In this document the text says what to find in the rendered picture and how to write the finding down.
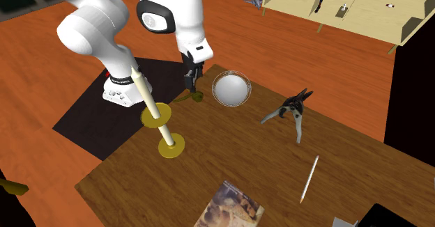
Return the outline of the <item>white pencil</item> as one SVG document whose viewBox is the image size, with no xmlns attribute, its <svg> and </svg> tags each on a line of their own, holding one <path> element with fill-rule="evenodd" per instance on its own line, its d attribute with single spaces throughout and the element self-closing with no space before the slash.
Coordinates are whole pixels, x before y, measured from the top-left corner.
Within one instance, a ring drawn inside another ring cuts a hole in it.
<svg viewBox="0 0 435 227">
<path fill-rule="evenodd" d="M 306 183 L 305 183 L 305 186 L 304 186 L 303 192 L 302 192 L 301 197 L 300 197 L 300 202 L 299 202 L 300 204 L 303 202 L 303 200 L 304 200 L 304 198 L 305 198 L 305 195 L 306 195 L 307 190 L 308 190 L 308 187 L 309 187 L 309 185 L 310 185 L 310 182 L 311 182 L 312 176 L 313 176 L 313 174 L 314 174 L 314 171 L 315 171 L 316 165 L 317 165 L 317 163 L 318 163 L 318 160 L 319 160 L 319 155 L 317 155 L 317 156 L 315 157 L 314 162 L 313 162 L 313 165 L 312 165 L 311 170 L 310 170 L 310 174 L 309 174 L 308 177 L 307 177 L 307 181 L 306 181 Z"/>
</svg>

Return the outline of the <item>black robot stand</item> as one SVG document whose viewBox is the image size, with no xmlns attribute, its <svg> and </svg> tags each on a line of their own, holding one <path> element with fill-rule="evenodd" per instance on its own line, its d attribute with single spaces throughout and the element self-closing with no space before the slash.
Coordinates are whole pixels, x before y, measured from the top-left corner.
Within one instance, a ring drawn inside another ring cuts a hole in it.
<svg viewBox="0 0 435 227">
<path fill-rule="evenodd" d="M 169 104 L 185 90 L 188 67 L 179 62 L 136 58 L 141 71 L 153 87 L 156 102 Z M 107 80 L 103 70 L 53 130 L 71 140 L 98 159 L 104 160 L 143 127 L 140 114 L 143 102 L 122 107 L 102 98 Z"/>
</svg>

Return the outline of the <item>cream wooden shelf unit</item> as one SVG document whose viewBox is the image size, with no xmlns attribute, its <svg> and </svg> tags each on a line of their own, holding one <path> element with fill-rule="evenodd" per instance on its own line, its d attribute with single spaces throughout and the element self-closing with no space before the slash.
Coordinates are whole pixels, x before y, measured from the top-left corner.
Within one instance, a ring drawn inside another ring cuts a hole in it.
<svg viewBox="0 0 435 227">
<path fill-rule="evenodd" d="M 435 0 L 263 0 L 263 7 L 394 46 L 405 45 L 435 15 Z"/>
</svg>

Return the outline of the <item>book with brown cover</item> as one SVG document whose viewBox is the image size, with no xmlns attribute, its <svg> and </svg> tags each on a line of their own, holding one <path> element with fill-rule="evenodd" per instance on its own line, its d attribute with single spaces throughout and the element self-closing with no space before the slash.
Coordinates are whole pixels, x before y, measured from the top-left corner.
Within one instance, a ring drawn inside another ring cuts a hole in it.
<svg viewBox="0 0 435 227">
<path fill-rule="evenodd" d="M 257 227 L 265 208 L 225 180 L 194 227 Z"/>
</svg>

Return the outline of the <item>cream candle in gold holder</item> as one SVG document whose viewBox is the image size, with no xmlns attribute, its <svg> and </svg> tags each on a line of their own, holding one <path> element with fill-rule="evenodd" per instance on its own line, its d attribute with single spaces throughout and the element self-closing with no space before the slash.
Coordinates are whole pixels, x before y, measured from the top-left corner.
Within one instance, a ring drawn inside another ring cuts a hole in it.
<svg viewBox="0 0 435 227">
<path fill-rule="evenodd" d="M 185 139 L 180 134 L 171 133 L 167 127 L 167 122 L 171 118 L 170 106 L 162 102 L 155 102 L 141 72 L 131 68 L 131 78 L 146 104 L 146 108 L 140 116 L 142 124 L 144 127 L 158 128 L 162 135 L 158 144 L 158 152 L 164 158 L 178 157 L 185 148 Z"/>
</svg>

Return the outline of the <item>olive green small utensil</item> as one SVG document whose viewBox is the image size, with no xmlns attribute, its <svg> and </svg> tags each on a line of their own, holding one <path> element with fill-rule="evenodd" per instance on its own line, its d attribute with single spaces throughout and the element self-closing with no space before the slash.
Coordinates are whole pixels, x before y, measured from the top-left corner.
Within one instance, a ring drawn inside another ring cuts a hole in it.
<svg viewBox="0 0 435 227">
<path fill-rule="evenodd" d="M 195 91 L 193 93 L 189 93 L 187 95 L 184 95 L 183 97 L 177 98 L 173 100 L 173 102 L 182 102 L 184 100 L 187 100 L 189 98 L 192 98 L 195 102 L 201 102 L 204 98 L 204 94 L 201 91 Z"/>
</svg>

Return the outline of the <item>small grey flat object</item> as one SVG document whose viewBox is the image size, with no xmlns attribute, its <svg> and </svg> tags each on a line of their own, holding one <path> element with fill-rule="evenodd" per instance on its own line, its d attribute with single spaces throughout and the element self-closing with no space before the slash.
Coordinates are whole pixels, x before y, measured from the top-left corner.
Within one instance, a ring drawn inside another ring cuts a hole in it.
<svg viewBox="0 0 435 227">
<path fill-rule="evenodd" d="M 332 227 L 358 227 L 359 221 L 356 220 L 354 223 L 349 223 L 337 217 L 334 218 Z"/>
</svg>

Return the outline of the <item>black grey pruning shears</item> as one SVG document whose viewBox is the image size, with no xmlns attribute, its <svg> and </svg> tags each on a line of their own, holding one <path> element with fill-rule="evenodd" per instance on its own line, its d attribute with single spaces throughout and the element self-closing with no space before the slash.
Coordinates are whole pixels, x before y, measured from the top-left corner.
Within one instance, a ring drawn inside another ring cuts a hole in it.
<svg viewBox="0 0 435 227">
<path fill-rule="evenodd" d="M 278 107 L 274 112 L 266 115 L 261 121 L 261 124 L 264 124 L 267 120 L 279 116 L 280 118 L 284 118 L 284 114 L 288 111 L 292 113 L 292 116 L 295 120 L 296 125 L 296 143 L 300 143 L 302 137 L 302 121 L 303 121 L 303 111 L 304 104 L 303 102 L 311 95 L 314 91 L 307 92 L 307 88 L 302 90 L 296 96 L 292 96 L 287 98 L 283 104 Z"/>
</svg>

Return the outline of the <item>black flat device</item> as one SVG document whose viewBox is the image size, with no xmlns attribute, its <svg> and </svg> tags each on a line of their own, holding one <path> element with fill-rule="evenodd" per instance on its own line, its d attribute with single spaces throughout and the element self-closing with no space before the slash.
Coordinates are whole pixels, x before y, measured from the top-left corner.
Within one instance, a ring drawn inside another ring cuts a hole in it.
<svg viewBox="0 0 435 227">
<path fill-rule="evenodd" d="M 385 208 L 379 203 L 373 204 L 357 227 L 417 227 L 410 221 Z"/>
</svg>

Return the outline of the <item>olive yellow object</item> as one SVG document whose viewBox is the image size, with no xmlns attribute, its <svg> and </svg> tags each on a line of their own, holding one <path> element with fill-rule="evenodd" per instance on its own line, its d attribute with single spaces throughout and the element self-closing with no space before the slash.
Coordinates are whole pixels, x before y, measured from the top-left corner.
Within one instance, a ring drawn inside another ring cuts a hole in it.
<svg viewBox="0 0 435 227">
<path fill-rule="evenodd" d="M 27 185 L 2 178 L 0 178 L 0 186 L 2 186 L 9 194 L 14 194 L 17 196 L 22 196 L 29 191 L 29 187 Z"/>
</svg>

